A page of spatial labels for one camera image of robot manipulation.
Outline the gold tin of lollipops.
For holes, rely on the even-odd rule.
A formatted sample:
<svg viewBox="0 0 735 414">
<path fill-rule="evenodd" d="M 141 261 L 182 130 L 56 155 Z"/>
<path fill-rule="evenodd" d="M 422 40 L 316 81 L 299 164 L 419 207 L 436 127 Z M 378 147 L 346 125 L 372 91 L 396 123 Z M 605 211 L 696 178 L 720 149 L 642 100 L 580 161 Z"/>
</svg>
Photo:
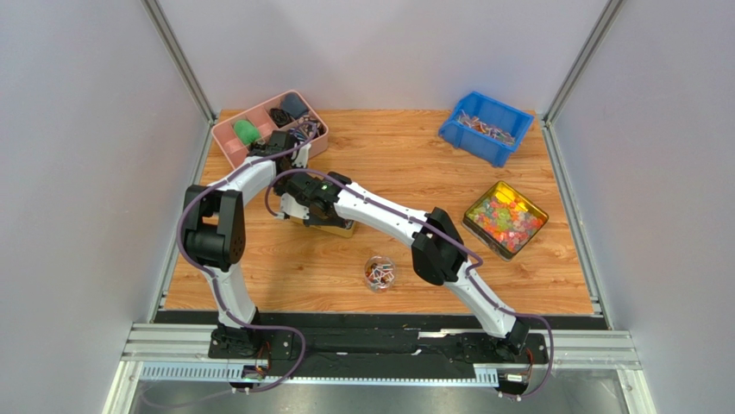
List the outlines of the gold tin of lollipops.
<svg viewBox="0 0 735 414">
<path fill-rule="evenodd" d="M 296 223 L 308 229 L 320 230 L 325 233 L 328 233 L 331 235 L 337 235 L 343 238 L 352 237 L 356 229 L 354 221 L 347 221 L 347 224 L 345 227 L 340 227 L 340 226 L 332 226 L 332 225 L 307 224 L 304 219 L 294 217 L 294 216 L 290 216 L 288 220 L 291 221 L 292 223 Z"/>
</svg>

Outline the clear glass jar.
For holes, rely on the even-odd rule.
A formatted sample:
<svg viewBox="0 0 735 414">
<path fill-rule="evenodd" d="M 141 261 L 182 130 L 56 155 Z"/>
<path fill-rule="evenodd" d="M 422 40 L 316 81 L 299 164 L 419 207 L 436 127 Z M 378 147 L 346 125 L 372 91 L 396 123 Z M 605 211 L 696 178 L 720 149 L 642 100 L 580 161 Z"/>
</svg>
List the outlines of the clear glass jar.
<svg viewBox="0 0 735 414">
<path fill-rule="evenodd" d="M 364 282 L 372 292 L 390 290 L 397 278 L 397 267 L 386 256 L 373 256 L 364 266 Z"/>
</svg>

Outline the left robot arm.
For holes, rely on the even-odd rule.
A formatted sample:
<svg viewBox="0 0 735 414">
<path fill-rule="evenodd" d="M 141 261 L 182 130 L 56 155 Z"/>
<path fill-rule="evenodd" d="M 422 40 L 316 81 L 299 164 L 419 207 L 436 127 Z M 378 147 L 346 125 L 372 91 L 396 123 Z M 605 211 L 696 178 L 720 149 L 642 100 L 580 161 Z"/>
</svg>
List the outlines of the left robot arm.
<svg viewBox="0 0 735 414">
<path fill-rule="evenodd" d="M 267 327 L 248 295 L 240 262 L 246 247 L 244 208 L 277 175 L 305 166 L 311 139 L 282 133 L 254 150 L 233 172 L 185 192 L 176 243 L 181 255 L 207 279 L 217 304 L 211 358 L 254 358 L 265 347 Z"/>
</svg>

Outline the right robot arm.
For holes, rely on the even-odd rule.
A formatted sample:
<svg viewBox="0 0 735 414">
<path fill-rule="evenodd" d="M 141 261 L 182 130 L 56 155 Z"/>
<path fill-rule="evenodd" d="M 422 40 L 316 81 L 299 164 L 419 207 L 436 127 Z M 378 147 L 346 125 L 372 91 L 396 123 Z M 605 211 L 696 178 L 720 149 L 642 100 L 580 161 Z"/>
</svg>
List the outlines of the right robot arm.
<svg viewBox="0 0 735 414">
<path fill-rule="evenodd" d="M 278 194 L 289 195 L 323 220 L 339 218 L 366 224 L 411 250 L 414 273 L 431 285 L 453 292 L 482 329 L 510 352 L 522 354 L 529 326 L 479 276 L 482 258 L 464 245 L 449 214 L 396 204 L 339 174 L 299 168 L 276 176 Z"/>
</svg>

